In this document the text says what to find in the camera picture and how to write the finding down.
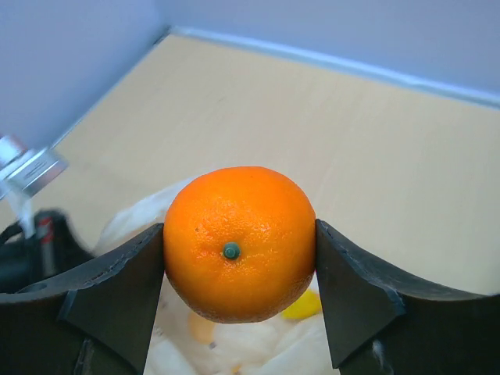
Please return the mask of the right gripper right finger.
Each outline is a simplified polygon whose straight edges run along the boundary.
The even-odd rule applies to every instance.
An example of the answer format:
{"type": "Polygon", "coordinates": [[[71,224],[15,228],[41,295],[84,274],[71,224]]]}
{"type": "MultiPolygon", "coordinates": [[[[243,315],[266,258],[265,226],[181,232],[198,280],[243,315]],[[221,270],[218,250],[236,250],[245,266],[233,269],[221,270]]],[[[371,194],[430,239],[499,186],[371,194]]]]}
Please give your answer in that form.
{"type": "Polygon", "coordinates": [[[316,221],[316,277],[343,374],[496,374],[499,297],[425,280],[316,221]]]}

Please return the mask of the orange printed plastic bag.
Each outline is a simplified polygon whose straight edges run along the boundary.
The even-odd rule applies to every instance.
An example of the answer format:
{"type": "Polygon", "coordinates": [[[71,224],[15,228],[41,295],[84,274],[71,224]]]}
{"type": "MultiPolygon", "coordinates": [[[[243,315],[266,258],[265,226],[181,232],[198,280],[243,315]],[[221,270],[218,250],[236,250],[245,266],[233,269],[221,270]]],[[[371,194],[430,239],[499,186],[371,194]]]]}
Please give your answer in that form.
{"type": "MultiPolygon", "coordinates": [[[[183,180],[118,212],[102,231],[96,252],[107,252],[150,225],[164,223],[173,199],[193,180],[183,180]]],[[[315,273],[307,289],[319,293],[315,273]]],[[[282,312],[257,323],[216,323],[194,312],[165,276],[146,371],[149,374],[331,373],[322,312],[304,320],[286,320],[282,312]]]]}

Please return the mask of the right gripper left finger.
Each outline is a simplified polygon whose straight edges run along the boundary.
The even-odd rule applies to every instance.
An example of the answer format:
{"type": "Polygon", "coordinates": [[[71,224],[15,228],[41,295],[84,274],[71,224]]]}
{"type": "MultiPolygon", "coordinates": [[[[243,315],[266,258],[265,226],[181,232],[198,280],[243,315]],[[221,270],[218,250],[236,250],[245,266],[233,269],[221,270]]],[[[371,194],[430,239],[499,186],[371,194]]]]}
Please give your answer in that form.
{"type": "Polygon", "coordinates": [[[162,229],[20,293],[1,292],[2,373],[143,373],[163,282],[162,229]]]}

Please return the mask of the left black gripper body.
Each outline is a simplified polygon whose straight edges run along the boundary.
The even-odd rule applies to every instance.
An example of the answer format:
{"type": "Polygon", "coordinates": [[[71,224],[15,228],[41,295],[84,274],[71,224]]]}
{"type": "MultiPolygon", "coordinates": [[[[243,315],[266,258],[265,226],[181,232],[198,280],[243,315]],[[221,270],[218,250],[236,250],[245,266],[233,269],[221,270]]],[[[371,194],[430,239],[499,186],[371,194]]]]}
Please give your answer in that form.
{"type": "Polygon", "coordinates": [[[16,221],[1,232],[2,293],[20,293],[94,258],[80,246],[69,219],[60,210],[38,211],[34,229],[34,235],[27,237],[16,221]]]}

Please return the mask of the orange mandarin fruit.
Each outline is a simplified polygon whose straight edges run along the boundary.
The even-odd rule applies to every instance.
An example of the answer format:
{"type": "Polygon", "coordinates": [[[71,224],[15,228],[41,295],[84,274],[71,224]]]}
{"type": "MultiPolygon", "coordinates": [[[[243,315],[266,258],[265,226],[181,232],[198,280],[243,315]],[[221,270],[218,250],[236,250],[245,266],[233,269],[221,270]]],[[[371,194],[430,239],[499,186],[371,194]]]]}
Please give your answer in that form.
{"type": "Polygon", "coordinates": [[[214,170],[188,183],[166,211],[166,276],[198,315],[257,323],[311,283],[316,213],[290,178],[262,166],[214,170]]]}

